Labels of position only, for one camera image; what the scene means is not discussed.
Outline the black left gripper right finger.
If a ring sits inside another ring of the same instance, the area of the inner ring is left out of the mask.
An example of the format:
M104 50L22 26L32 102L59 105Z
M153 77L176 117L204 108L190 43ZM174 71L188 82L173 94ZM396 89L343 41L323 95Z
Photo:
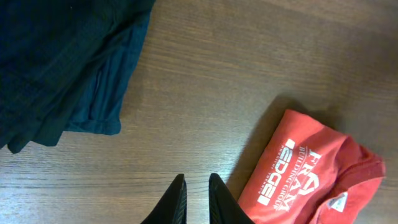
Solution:
M216 173L209 178L209 211L210 224L254 224Z

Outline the red soccer t-shirt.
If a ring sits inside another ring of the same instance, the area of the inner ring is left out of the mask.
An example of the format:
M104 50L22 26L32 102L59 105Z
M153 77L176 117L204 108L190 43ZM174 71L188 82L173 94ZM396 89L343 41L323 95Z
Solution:
M286 110L238 203L254 223L353 223L385 174L351 136Z

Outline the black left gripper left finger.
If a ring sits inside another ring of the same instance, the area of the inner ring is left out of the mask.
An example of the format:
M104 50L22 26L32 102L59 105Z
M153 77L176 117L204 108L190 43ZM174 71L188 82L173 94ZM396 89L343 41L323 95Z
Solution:
M178 174L142 224L186 224L187 185Z

